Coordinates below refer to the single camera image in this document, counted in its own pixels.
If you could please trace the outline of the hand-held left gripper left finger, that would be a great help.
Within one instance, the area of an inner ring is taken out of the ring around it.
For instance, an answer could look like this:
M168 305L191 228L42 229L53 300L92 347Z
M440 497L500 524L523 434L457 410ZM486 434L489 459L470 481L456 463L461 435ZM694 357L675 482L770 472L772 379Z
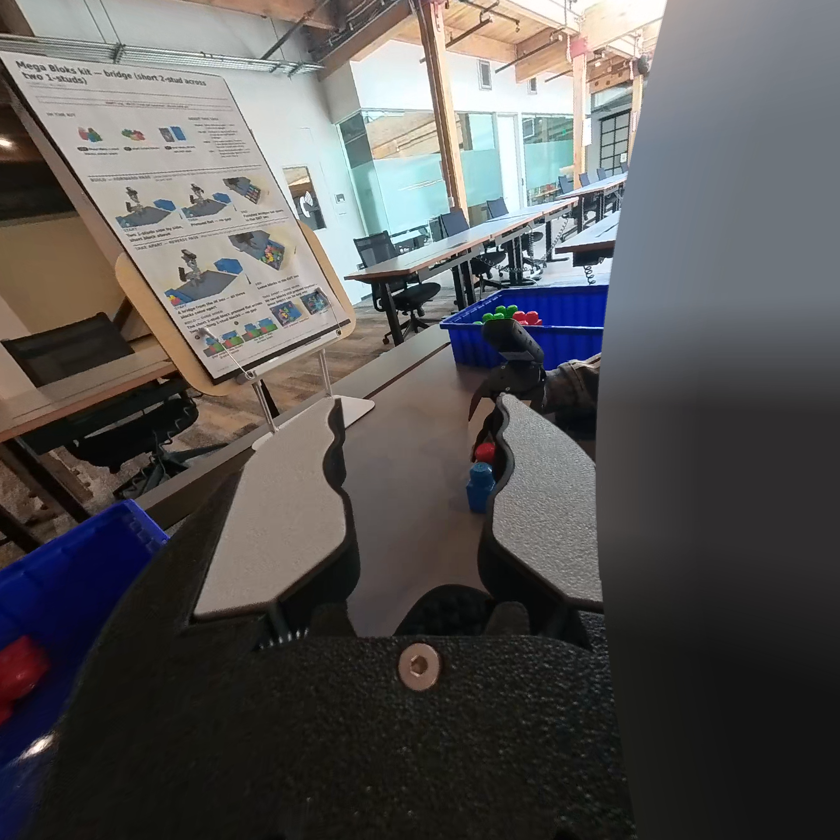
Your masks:
M349 545L344 433L252 454L242 468L198 592L198 621L267 612Z

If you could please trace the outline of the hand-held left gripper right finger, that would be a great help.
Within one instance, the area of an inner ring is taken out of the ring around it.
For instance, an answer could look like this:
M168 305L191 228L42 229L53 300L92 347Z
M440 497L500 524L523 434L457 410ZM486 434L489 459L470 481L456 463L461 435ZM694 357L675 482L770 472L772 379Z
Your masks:
M572 437L511 394L490 418L500 476L486 506L479 577L498 600L604 610L595 463Z

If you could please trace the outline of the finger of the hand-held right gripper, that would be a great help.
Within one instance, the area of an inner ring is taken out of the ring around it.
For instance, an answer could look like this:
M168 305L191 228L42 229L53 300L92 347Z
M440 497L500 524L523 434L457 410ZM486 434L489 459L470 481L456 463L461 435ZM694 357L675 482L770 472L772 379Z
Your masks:
M471 397L468 412L469 453L482 455L481 448L494 448L501 415L497 410L498 397L509 392L512 378L509 375L489 375L477 386Z

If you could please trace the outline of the blue plastic bin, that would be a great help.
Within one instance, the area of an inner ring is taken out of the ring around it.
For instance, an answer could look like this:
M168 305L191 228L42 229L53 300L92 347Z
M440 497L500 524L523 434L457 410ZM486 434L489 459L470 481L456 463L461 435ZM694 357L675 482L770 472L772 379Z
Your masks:
M541 323L525 329L544 351L545 369L551 370L601 352L608 291L606 283L506 288L457 311L440 326L448 331L457 364L491 369L503 358L481 335L483 316L512 305L537 312Z
M169 537L128 500L2 569L2 648L28 635L49 672L1 726L1 838L33 810L54 727L105 622Z

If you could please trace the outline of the blue building block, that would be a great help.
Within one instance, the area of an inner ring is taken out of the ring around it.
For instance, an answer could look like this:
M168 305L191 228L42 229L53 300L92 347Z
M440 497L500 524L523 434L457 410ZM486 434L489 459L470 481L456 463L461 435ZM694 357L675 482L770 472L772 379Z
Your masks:
M487 513L489 498L496 487L493 471L490 464L479 460L472 463L469 468L466 485L469 510L482 516Z

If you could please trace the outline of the pile of assorted toy blocks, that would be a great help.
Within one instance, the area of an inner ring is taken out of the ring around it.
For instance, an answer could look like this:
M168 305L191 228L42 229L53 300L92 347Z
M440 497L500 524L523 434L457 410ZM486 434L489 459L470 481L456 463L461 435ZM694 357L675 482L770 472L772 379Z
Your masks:
M15 705L38 686L49 669L47 652L28 635L2 648L1 725L13 716Z

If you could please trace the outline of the wooden office desk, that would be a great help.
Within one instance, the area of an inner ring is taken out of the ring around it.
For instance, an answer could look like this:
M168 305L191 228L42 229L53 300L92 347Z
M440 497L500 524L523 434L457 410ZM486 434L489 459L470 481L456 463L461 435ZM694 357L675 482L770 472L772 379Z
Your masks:
M380 289L392 344L397 346L404 343L405 337L390 289L391 282L420 283L450 271L455 281L458 309L471 306L476 302L476 294L469 262L480 257L484 245L512 244L530 232L533 223L542 224L544 216L544 210L533 206L518 214L492 219L455 236L397 255L372 267L364 267L345 276L345 280L363 282Z
M554 249L557 255L571 255L573 267L592 273L594 266L614 257L621 211L610 213Z
M66 513L75 522L90 517L81 499L26 445L23 435L177 373L175 364L154 337L139 339L132 347L129 356L42 387L34 387L10 353L2 349L2 374L17 377L28 386L15 395L6 395L6 389L2 389L2 464L49 509Z

